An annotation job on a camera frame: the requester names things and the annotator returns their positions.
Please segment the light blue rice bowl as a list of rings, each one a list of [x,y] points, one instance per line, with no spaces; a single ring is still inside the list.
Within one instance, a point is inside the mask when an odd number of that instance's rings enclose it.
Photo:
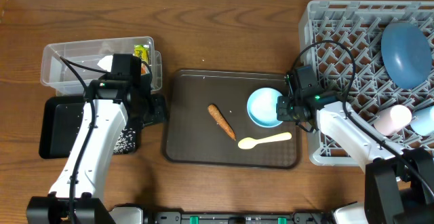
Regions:
[[[274,128],[282,124],[277,119],[277,100],[281,92],[274,88],[260,88],[248,98],[247,112],[250,119],[262,128]]]

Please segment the cream plastic spoon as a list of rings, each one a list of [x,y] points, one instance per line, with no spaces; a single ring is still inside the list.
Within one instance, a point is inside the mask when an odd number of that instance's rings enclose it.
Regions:
[[[259,144],[287,141],[290,140],[291,138],[292,138],[292,134],[290,132],[283,132],[280,134],[276,134],[276,135],[272,135],[260,139],[247,137],[247,138],[243,138],[238,142],[238,147],[240,149],[248,150],[248,149],[253,149],[256,145]]]

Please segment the orange carrot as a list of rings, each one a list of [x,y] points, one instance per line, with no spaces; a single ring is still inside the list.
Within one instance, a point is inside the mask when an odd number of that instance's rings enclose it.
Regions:
[[[229,123],[225,120],[216,105],[208,106],[208,113],[213,117],[216,123],[225,131],[225,133],[234,141],[236,140],[235,132]]]

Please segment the yellow green snack wrapper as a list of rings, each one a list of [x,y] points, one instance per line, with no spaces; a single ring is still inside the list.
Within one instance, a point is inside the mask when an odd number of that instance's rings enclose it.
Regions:
[[[135,45],[134,56],[141,59],[141,74],[146,75],[150,73],[149,68],[149,45]]]

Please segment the white tissue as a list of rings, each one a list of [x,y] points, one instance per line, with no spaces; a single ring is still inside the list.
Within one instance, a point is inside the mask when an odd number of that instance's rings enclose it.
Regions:
[[[110,56],[105,56],[104,58],[99,60],[97,65],[102,70],[111,72],[112,63],[113,63],[113,55],[110,55]]]

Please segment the pink white cup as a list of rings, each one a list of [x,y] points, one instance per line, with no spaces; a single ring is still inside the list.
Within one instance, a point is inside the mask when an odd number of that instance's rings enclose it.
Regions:
[[[394,105],[377,113],[374,127],[385,136],[405,128],[412,120],[412,112],[403,105]]]

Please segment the dark blue plate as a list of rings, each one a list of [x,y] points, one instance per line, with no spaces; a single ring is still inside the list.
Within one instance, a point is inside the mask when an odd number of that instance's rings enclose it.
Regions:
[[[405,90],[424,83],[432,69],[427,38],[417,26],[407,22],[391,23],[385,28],[381,55],[389,77]]]

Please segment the light blue cup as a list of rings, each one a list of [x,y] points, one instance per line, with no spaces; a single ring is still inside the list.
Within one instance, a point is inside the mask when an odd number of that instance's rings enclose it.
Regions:
[[[413,117],[410,126],[415,133],[421,136],[429,136],[433,133],[433,106],[415,111]]]

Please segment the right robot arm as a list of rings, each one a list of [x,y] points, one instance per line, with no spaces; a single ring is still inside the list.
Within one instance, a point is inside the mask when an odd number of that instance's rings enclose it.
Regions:
[[[365,197],[332,212],[335,223],[432,223],[433,158],[383,137],[336,92],[321,87],[312,67],[286,73],[288,94],[277,101],[277,119],[310,124],[335,140],[365,174]]]

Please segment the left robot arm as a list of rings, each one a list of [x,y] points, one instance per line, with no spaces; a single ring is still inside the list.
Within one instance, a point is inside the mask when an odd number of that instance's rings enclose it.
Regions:
[[[110,71],[83,84],[82,121],[68,160],[45,197],[32,197],[29,223],[137,223],[151,216],[134,204],[107,210],[102,203],[107,172],[124,128],[141,130],[167,121],[163,95],[152,94],[152,75],[132,54],[113,54]]]

